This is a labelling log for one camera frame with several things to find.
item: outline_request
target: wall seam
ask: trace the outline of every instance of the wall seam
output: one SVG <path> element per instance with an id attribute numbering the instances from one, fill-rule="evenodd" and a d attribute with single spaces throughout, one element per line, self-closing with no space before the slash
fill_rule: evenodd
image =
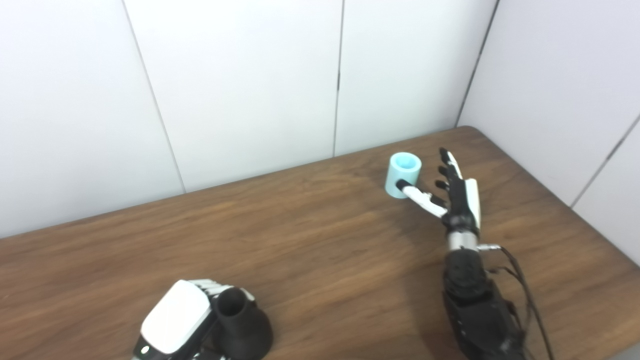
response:
<path id="1" fill-rule="evenodd" d="M 575 200 L 571 203 L 570 207 L 572 209 L 575 207 L 576 204 L 578 204 L 578 201 L 580 201 L 582 196 L 587 192 L 591 184 L 593 184 L 593 181 L 595 181 L 598 175 L 600 175 L 604 167 L 608 164 L 609 160 L 611 160 L 613 155 L 618 151 L 618 149 L 620 149 L 620 146 L 622 145 L 623 142 L 625 142 L 625 140 L 627 139 L 631 131 L 634 130 L 638 122 L 640 122 L 640 115 L 638 115 L 636 119 L 633 121 L 633 123 L 631 123 L 631 126 L 629 126 L 629 128 L 625 131 L 625 133 L 622 135 L 622 138 L 620 138 L 620 140 L 616 143 L 613 149 L 611 149 L 611 152 L 609 153 L 609 155 L 607 155 L 607 157 L 600 164 L 600 166 L 598 167 L 598 170 L 596 170 L 596 172 L 591 176 L 591 178 L 587 182 L 587 185 L 585 185 L 584 188 L 580 191 L 580 193 L 578 193 L 578 196 L 576 196 Z"/>
<path id="2" fill-rule="evenodd" d="M 484 32 L 484 39 L 482 40 L 482 45 L 480 45 L 480 51 L 478 52 L 478 56 L 476 58 L 476 64 L 474 65 L 474 70 L 471 72 L 471 77 L 469 78 L 469 83 L 467 84 L 467 90 L 465 90 L 465 95 L 462 97 L 462 103 L 460 104 L 460 110 L 458 111 L 458 116 L 456 117 L 456 123 L 453 127 L 458 127 L 458 123 L 460 123 L 460 117 L 462 116 L 462 110 L 465 108 L 465 103 L 467 102 L 467 96 L 469 95 L 469 90 L 471 90 L 471 84 L 474 81 L 474 77 L 476 76 L 476 70 L 478 68 L 478 64 L 480 63 L 480 57 L 482 56 L 482 52 L 484 51 L 484 45 L 486 44 L 486 39 L 489 37 L 489 31 L 491 31 L 491 26 L 493 25 L 493 19 L 495 18 L 495 13 L 498 11 L 498 5 L 500 4 L 500 0 L 496 0 L 495 6 L 493 7 L 493 12 L 491 14 L 491 19 L 489 19 L 489 25 L 486 27 L 486 31 Z"/>
<path id="3" fill-rule="evenodd" d="M 175 152 L 173 151 L 173 145 L 171 144 L 171 140 L 169 139 L 169 133 L 166 130 L 166 125 L 164 124 L 162 113 L 160 112 L 160 106 L 158 105 L 156 92 L 154 91 L 154 87 L 151 85 L 151 78 L 149 77 L 149 72 L 147 71 L 147 64 L 145 64 L 145 59 L 142 56 L 142 51 L 140 51 L 140 45 L 138 43 L 138 38 L 136 37 L 136 32 L 133 30 L 133 23 L 131 22 L 131 18 L 129 17 L 129 11 L 127 9 L 127 5 L 125 4 L 124 0 L 121 0 L 121 3 L 122 3 L 122 8 L 124 9 L 124 13 L 127 17 L 127 22 L 129 22 L 129 29 L 131 30 L 133 41 L 136 43 L 136 49 L 138 50 L 138 56 L 140 57 L 140 62 L 142 63 L 142 69 L 145 71 L 145 77 L 147 78 L 147 85 L 149 86 L 149 90 L 151 91 L 151 97 L 154 100 L 156 113 L 158 115 L 158 118 L 160 119 L 160 125 L 162 125 L 162 130 L 164 132 L 164 138 L 166 139 L 167 145 L 169 145 L 169 151 L 171 152 L 173 166 L 175 167 L 175 171 L 178 173 L 178 179 L 180 180 L 182 193 L 187 193 L 187 189 L 184 186 L 184 180 L 182 179 L 182 173 L 180 173 L 180 167 L 178 166 L 178 160 L 175 157 Z"/>
<path id="4" fill-rule="evenodd" d="M 335 113 L 333 114 L 333 152 L 331 157 L 335 157 L 335 144 L 338 136 L 338 101 L 340 98 L 340 64 L 342 63 L 342 32 L 344 30 L 344 2 L 342 0 L 342 12 L 340 13 L 340 42 L 338 45 L 338 80 L 335 90 Z"/>

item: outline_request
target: black holder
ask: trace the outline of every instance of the black holder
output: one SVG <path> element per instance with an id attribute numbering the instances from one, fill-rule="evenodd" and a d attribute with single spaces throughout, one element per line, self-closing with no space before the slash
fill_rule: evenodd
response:
<path id="1" fill-rule="evenodd" d="M 212 331 L 213 348 L 233 360 L 260 360 L 271 349 L 273 331 L 267 315 L 243 290 L 229 288 L 212 304 L 218 321 Z"/>

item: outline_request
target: wooden table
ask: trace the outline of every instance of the wooden table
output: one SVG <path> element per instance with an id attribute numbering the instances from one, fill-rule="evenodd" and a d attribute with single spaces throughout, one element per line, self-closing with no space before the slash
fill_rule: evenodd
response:
<path id="1" fill-rule="evenodd" d="M 256 295 L 275 331 L 268 360 L 463 359 L 440 297 L 444 228 L 383 189 L 389 156 L 409 151 L 434 190 L 439 146 L 478 180 L 483 241 L 520 260 L 558 360 L 640 341 L 640 269 L 462 127 L 3 239 L 0 358 L 130 359 L 164 292 L 211 278 Z"/>

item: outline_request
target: black cable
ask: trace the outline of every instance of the black cable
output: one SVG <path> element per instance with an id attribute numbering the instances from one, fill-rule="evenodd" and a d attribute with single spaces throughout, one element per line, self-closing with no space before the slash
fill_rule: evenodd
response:
<path id="1" fill-rule="evenodd" d="M 509 258 L 511 266 L 513 266 L 513 268 L 516 270 L 516 274 L 518 275 L 517 279 L 520 281 L 520 284 L 522 284 L 525 296 L 527 297 L 527 302 L 529 303 L 528 307 L 533 312 L 533 315 L 536 317 L 536 321 L 538 322 L 538 327 L 540 327 L 540 332 L 542 333 L 542 339 L 544 340 L 545 346 L 547 348 L 547 355 L 549 356 L 549 360 L 555 360 L 554 353 L 551 350 L 551 342 L 549 342 L 547 330 L 545 329 L 544 324 L 542 324 L 542 317 L 540 316 L 540 312 L 538 311 L 536 303 L 533 301 L 533 295 L 531 294 L 529 285 L 527 285 L 527 281 L 524 278 L 524 273 L 520 268 L 520 264 L 518 264 L 518 260 L 516 260 L 516 258 L 514 258 L 507 249 L 505 249 L 504 247 L 501 247 L 500 249 L 507 256 L 507 258 Z"/>

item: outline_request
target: light blue cup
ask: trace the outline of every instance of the light blue cup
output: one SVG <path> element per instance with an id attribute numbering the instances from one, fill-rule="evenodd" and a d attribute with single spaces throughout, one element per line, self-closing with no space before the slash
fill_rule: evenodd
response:
<path id="1" fill-rule="evenodd" d="M 387 182 L 385 190 L 387 193 L 397 199 L 406 199 L 406 195 L 398 190 L 396 183 L 400 179 L 408 181 L 411 185 L 415 185 L 418 181 L 422 162 L 420 158 L 409 152 L 397 152 L 391 155 L 389 159 L 389 170 L 387 172 Z"/>

